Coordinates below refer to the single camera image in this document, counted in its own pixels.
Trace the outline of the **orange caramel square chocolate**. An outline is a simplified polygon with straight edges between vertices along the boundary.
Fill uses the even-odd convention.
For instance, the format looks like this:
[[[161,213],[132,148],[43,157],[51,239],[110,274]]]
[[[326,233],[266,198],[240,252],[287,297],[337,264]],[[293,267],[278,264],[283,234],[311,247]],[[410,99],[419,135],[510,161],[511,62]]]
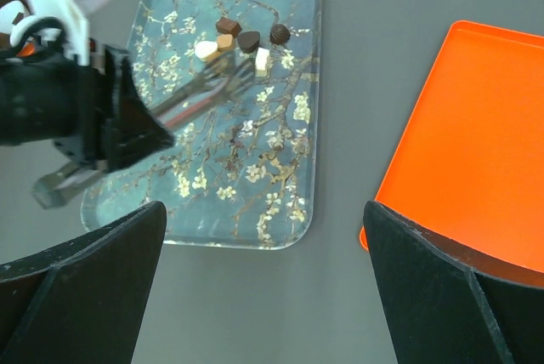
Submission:
[[[230,34],[223,34],[217,37],[219,52],[226,52],[235,48],[235,38]]]

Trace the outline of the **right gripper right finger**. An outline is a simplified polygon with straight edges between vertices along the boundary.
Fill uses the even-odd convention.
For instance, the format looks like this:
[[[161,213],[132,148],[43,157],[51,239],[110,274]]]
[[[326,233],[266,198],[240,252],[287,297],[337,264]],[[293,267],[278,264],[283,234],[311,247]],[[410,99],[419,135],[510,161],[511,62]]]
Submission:
[[[541,363],[543,274],[365,205],[371,265],[399,363]]]

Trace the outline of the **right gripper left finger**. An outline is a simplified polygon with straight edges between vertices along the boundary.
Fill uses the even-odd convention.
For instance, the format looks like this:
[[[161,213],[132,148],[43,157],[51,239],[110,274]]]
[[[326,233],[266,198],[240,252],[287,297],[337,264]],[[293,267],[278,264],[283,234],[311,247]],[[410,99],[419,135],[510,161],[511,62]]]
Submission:
[[[1,266],[3,363],[129,363],[167,225],[162,202]]]

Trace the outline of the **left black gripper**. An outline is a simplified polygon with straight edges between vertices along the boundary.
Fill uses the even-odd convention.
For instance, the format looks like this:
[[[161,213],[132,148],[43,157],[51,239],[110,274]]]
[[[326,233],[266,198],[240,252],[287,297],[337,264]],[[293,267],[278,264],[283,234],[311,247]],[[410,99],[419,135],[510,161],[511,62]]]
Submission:
[[[103,69],[76,70],[75,123],[54,147],[82,167],[107,173],[173,147],[174,136],[147,108],[133,81],[130,53],[104,46]]]

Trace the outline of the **metal tongs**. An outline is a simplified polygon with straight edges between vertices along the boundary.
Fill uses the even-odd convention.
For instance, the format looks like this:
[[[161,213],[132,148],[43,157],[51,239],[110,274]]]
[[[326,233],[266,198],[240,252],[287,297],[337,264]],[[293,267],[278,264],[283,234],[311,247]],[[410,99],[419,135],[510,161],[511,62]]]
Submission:
[[[174,146],[173,132],[211,109],[243,95],[256,77],[255,58],[241,63],[228,52],[210,61],[193,79],[155,108],[148,108],[132,79],[114,91],[112,115],[100,135],[103,158],[89,165],[71,160],[32,186],[44,209],[61,208],[72,198],[114,173]]]

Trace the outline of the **brown square chocolate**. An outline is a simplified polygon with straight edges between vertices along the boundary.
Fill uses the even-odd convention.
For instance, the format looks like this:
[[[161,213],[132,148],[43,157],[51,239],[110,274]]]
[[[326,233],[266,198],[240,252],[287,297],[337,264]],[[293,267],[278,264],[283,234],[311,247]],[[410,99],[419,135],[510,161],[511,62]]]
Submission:
[[[237,37],[242,31],[241,25],[236,20],[231,20],[227,17],[221,17],[215,24],[218,33],[223,35],[231,35]]]

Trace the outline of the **dark heart chocolate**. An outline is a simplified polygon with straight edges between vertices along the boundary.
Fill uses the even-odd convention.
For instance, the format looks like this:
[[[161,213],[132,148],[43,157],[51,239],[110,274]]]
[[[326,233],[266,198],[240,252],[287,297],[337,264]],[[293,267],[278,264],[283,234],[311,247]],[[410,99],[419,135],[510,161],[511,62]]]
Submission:
[[[260,38],[259,31],[240,32],[237,36],[238,46],[244,54],[251,54],[259,48]]]

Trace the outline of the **white rectangular chocolate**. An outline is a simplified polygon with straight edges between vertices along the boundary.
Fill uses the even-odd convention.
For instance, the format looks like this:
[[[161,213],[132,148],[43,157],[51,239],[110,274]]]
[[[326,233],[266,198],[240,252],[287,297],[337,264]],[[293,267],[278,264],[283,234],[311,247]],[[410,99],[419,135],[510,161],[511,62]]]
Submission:
[[[255,56],[256,77],[266,77],[269,71],[270,51],[259,47]]]

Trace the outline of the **white heart chocolate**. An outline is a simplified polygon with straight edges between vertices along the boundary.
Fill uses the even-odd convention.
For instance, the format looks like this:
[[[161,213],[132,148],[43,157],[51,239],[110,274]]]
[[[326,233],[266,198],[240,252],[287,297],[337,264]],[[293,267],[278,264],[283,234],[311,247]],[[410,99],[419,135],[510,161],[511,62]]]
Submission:
[[[200,41],[194,47],[195,56],[202,62],[209,62],[218,56],[218,44],[215,41]]]

